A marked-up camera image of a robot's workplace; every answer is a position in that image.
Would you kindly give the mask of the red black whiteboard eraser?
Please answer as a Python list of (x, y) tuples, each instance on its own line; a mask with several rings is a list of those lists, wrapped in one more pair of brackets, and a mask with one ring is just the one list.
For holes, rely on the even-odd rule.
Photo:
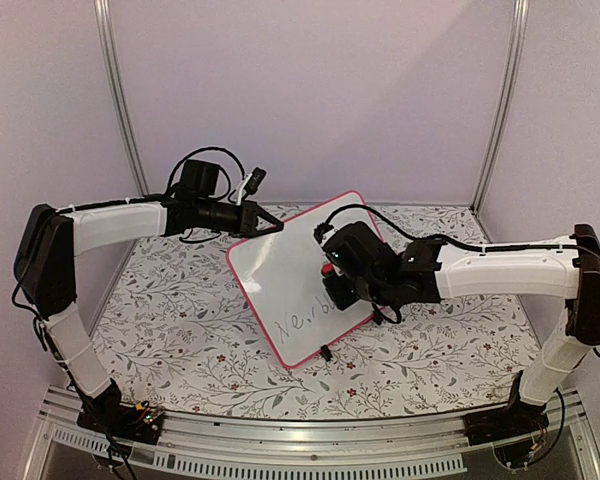
[(329, 277), (334, 273), (334, 266), (332, 264), (325, 264), (321, 269), (323, 277)]

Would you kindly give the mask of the pink framed whiteboard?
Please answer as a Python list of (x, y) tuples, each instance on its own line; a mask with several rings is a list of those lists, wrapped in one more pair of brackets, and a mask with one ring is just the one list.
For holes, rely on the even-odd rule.
[(278, 361), (294, 369), (371, 320), (357, 302), (341, 311), (322, 284), (325, 257), (315, 227), (339, 207), (363, 204), (355, 190), (313, 206), (284, 222), (282, 231), (231, 246), (227, 263)]

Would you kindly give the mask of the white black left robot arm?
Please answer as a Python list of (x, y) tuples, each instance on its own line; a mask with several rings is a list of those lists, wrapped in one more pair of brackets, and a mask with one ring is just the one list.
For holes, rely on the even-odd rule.
[(93, 401), (91, 419), (108, 434), (128, 426), (128, 412), (112, 398), (120, 391), (100, 360), (79, 305), (81, 257), (141, 239), (178, 237), (196, 229), (252, 239), (283, 228), (253, 197), (267, 173), (244, 172), (220, 194), (225, 169), (194, 158), (181, 160), (160, 193), (64, 208), (41, 203), (29, 214), (13, 265), (13, 305), (29, 311), (44, 350), (67, 373), (75, 390)]

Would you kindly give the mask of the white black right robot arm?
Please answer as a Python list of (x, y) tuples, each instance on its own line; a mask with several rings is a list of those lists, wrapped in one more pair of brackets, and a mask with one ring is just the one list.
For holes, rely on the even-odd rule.
[(400, 253), (364, 222), (334, 228), (324, 222), (314, 238), (326, 262), (322, 282), (340, 310), (359, 301), (402, 320), (413, 303), (439, 303), (472, 295), (536, 295), (561, 298), (565, 307), (539, 356), (518, 376), (497, 427), (517, 436), (536, 409), (600, 346), (600, 244), (594, 230), (578, 224), (570, 236), (528, 244), (465, 244), (444, 235), (413, 239)]

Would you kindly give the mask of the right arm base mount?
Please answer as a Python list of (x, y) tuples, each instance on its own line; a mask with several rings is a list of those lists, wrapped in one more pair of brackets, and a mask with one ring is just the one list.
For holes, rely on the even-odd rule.
[(464, 434), (471, 446), (530, 434), (549, 425), (545, 408), (545, 404), (526, 403), (516, 394), (503, 407), (464, 415)]

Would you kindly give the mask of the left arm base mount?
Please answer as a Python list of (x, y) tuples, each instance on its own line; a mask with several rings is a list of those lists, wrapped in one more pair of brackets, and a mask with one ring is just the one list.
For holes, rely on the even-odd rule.
[(146, 401), (136, 405), (86, 402), (77, 419), (81, 428), (110, 436), (156, 445), (162, 433), (165, 409)]

